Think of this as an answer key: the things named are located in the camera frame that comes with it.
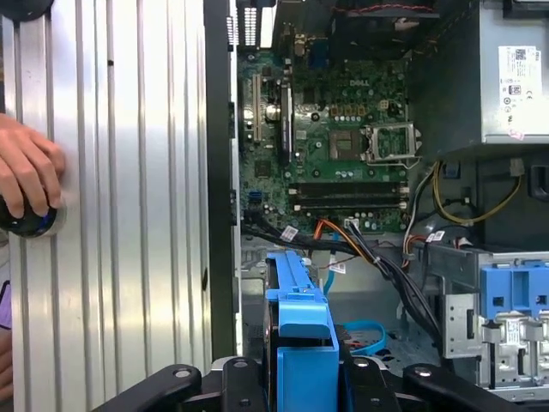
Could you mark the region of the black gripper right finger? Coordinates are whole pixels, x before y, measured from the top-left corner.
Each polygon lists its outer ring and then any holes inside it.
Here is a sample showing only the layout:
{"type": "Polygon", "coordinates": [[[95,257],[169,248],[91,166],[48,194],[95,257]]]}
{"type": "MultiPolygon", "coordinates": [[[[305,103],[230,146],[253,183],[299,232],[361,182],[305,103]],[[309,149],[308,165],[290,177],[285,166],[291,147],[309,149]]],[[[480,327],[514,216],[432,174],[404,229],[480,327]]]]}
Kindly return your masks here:
{"type": "Polygon", "coordinates": [[[416,364],[395,376],[376,358],[341,361],[342,411],[528,411],[441,367],[416,364]]]}

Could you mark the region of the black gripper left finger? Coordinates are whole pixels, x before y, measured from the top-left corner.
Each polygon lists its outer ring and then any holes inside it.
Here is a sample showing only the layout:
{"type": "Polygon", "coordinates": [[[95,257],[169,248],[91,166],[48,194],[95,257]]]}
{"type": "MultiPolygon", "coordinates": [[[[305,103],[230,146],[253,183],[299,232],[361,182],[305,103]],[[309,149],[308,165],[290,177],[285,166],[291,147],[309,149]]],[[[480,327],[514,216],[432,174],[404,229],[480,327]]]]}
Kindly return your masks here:
{"type": "Polygon", "coordinates": [[[133,385],[96,408],[119,411],[263,411],[262,369],[250,358],[220,358],[208,374],[177,364],[133,385]]]}

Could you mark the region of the person's hand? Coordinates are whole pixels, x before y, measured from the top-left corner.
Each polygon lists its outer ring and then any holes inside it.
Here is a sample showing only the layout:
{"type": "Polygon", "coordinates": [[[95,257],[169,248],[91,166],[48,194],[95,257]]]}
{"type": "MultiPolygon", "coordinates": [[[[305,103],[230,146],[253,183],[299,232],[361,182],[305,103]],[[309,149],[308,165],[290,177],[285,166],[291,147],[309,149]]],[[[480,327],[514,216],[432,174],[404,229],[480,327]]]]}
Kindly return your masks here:
{"type": "Polygon", "coordinates": [[[1,196],[15,218],[25,205],[44,216],[63,205],[60,178],[65,169],[62,149],[45,135],[1,115],[1,196]]]}

